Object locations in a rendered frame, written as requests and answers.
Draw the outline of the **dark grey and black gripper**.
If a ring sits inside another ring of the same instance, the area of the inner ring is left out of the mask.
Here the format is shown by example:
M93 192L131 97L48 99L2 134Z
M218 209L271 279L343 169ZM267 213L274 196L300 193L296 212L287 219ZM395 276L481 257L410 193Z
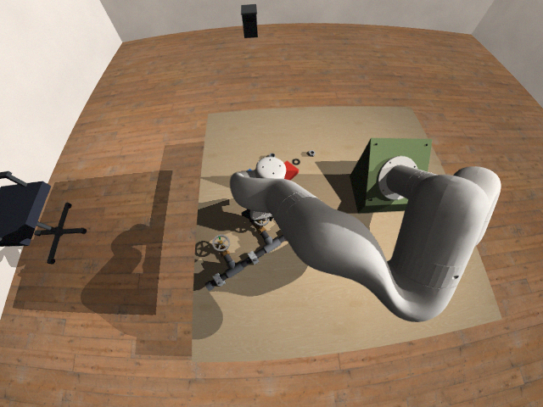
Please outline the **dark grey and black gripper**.
M269 221L272 221L272 218L273 218L272 214L270 214L270 213L263 213L263 212L249 210L249 209L246 209L244 212L242 212L242 216L250 219L249 222L251 222L252 225L254 224L255 220L270 217Z

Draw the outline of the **grey t-shaped pipe manifold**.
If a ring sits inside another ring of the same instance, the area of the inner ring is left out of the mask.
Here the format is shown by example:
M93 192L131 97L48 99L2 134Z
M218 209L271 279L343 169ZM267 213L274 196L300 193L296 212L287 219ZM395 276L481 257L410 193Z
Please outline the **grey t-shaped pipe manifold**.
M249 257L247 259L243 260L242 262L238 262L237 264L230 257L229 251L227 251L227 249L230 246L229 238L227 236L225 236L225 235L218 235L213 239L213 242L212 242L213 248L216 251L220 252L221 257L224 258L224 260L227 262L228 269L225 270L225 272L223 274L219 274L219 273L215 274L213 276L214 280L208 281L208 282L205 283L205 286L209 291L214 289L214 287L216 285L221 287L224 284L226 284L225 280L228 277L231 278L232 276L235 276L241 270L243 270L245 266L251 264L252 261L253 261L254 265L257 264L258 262L260 262L258 260L259 257L261 257L264 254L270 253L273 249L280 246L282 242L287 240L284 235L281 235L279 238L276 237L275 239L272 239L272 237L269 237L269 235L266 232L266 228L264 228L264 226L268 224L269 219L270 219L270 217L268 217L268 219L266 219L266 218L258 219L258 220L255 220L254 224L253 224L253 226L258 231L259 235L262 235L262 237L264 238L264 242L265 242L266 245L263 246L263 248L260 249L259 251L257 251L256 253L254 253L253 251L248 253ZM263 220L267 220L267 222L263 224L263 222L262 222ZM222 241L221 237L224 237L226 239ZM220 241L218 241L218 243L215 243L215 240L217 238L219 238ZM224 244L224 242L226 240L228 241L228 245ZM219 246L219 244L220 244L220 246ZM215 247L215 245L216 245L216 247Z

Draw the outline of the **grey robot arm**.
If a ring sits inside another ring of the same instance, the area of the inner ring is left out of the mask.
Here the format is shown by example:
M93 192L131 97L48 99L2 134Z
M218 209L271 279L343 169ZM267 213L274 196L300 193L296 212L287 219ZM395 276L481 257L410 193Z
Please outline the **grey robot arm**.
M306 265L360 283L411 322L433 319L450 302L501 191L497 174L482 167L436 175L405 156L389 159L379 171L378 188L386 198L409 200L387 261L362 222L285 174L280 159L265 157L255 170L232 175L232 196L246 209L270 213Z

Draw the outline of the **dark red flat block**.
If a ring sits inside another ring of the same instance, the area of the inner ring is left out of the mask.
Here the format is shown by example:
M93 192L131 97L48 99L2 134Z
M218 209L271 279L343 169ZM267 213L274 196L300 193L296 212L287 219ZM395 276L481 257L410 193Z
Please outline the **dark red flat block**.
M286 166L286 174L284 179L291 181L299 173L299 169L290 164L288 161L286 161L284 164Z

